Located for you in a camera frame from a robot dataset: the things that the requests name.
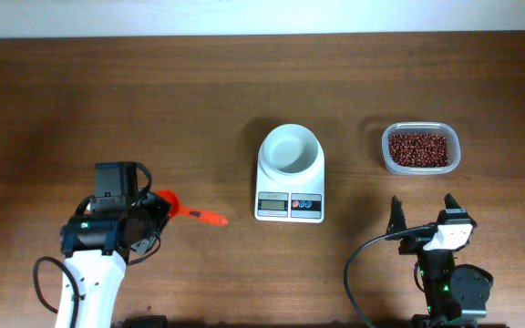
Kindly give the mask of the orange measuring scoop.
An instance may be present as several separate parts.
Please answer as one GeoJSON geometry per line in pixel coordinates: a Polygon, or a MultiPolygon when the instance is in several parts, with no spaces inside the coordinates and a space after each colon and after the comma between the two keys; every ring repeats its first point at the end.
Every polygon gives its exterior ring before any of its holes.
{"type": "Polygon", "coordinates": [[[182,216],[215,226],[225,226],[229,223],[221,214],[182,205],[180,198],[170,190],[158,190],[157,194],[171,205],[168,214],[170,220],[182,216]]]}

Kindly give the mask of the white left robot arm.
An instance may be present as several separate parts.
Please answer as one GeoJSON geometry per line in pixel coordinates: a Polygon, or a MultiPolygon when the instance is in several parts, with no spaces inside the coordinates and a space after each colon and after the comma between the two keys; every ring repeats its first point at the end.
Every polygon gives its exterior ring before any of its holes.
{"type": "Polygon", "coordinates": [[[129,266],[160,248],[171,205],[139,162],[95,165],[94,193],[60,232],[63,283],[56,327],[109,327],[129,266]]]}

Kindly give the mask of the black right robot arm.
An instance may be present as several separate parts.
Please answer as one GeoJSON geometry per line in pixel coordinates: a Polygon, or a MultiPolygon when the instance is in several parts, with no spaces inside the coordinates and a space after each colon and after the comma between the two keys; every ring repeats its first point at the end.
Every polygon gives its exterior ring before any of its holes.
{"type": "Polygon", "coordinates": [[[386,239],[400,242],[399,254],[417,257],[413,276],[427,303],[427,313],[414,315],[412,327],[476,327],[487,316],[493,276],[455,263],[455,253],[469,244],[478,224],[452,195],[444,203],[436,221],[409,228],[400,199],[391,200],[386,239]]]}

